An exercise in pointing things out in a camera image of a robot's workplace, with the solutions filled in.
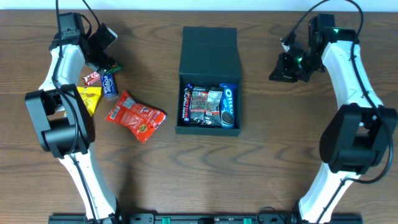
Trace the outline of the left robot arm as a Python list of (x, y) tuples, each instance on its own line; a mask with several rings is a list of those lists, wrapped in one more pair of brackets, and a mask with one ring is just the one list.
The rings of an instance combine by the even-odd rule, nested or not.
[(122, 223), (116, 196), (109, 189), (94, 154), (95, 127), (77, 89), (84, 66), (100, 75), (118, 69), (105, 54), (117, 35), (105, 24), (85, 30), (86, 17), (77, 12), (58, 13), (49, 50), (52, 62), (43, 84), (25, 96), (42, 149), (51, 152), (71, 175), (85, 205), (82, 217), (50, 217), (50, 223)]

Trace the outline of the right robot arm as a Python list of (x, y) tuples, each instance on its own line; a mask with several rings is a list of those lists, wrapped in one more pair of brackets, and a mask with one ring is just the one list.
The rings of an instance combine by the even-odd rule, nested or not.
[(354, 215), (335, 215), (333, 209), (352, 183), (392, 159), (392, 135), (397, 111), (386, 108), (375, 94), (361, 60), (359, 31), (339, 28), (331, 14), (319, 14), (308, 23), (308, 49), (290, 32), (281, 40), (270, 80), (307, 82), (313, 72), (328, 72), (338, 110), (319, 144), (322, 160), (308, 192), (298, 201), (287, 223), (359, 223)]

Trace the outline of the dark green hinged gift box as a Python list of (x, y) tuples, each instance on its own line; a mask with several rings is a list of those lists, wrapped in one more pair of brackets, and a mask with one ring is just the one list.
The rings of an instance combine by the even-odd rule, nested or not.
[[(241, 62), (237, 45), (237, 29), (225, 27), (183, 28), (178, 71), (177, 134), (239, 136), (241, 132)], [(219, 87), (234, 84), (234, 128), (207, 128), (185, 124), (182, 119), (185, 85)]]

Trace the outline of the yellow snack packet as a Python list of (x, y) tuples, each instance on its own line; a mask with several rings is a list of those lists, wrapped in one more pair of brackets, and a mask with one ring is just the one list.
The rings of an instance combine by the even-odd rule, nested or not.
[(90, 114), (93, 116), (96, 106), (101, 98), (102, 88), (99, 86), (78, 86), (77, 90)]

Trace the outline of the blue Oreo cookie pack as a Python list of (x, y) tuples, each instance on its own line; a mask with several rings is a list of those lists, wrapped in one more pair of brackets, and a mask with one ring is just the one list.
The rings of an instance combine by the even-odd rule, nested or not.
[(221, 127), (225, 129), (234, 128), (234, 91), (235, 84), (220, 83), (223, 94), (220, 100)]

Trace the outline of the red snack packet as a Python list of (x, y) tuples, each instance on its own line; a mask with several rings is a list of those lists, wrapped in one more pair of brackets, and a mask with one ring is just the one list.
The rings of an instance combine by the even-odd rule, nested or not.
[(123, 91), (105, 120), (127, 127), (140, 142), (145, 143), (165, 118), (165, 113), (138, 103), (127, 91)]

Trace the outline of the purple Dairy Milk bar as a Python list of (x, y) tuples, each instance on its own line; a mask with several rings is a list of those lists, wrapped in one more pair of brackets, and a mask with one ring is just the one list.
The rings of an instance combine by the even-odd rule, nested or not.
[(182, 109), (182, 119), (185, 124), (190, 122), (190, 105), (192, 99), (193, 85), (188, 83), (184, 88), (183, 96), (183, 109)]

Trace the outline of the black snack packet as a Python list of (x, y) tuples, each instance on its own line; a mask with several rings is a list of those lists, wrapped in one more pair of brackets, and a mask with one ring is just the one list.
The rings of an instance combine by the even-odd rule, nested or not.
[(193, 87), (189, 124), (220, 128), (220, 101), (222, 94), (222, 89), (217, 87)]

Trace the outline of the red KitKat bar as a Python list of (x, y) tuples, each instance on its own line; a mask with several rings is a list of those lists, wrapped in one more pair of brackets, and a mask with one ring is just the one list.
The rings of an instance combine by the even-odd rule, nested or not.
[(97, 81), (99, 81), (103, 75), (112, 74), (112, 73), (118, 72), (119, 70), (122, 70), (122, 69), (123, 69), (122, 65), (114, 64), (110, 68), (104, 68), (104, 69), (95, 71), (95, 72), (83, 77), (83, 83), (86, 86), (90, 86), (90, 85), (96, 83)]

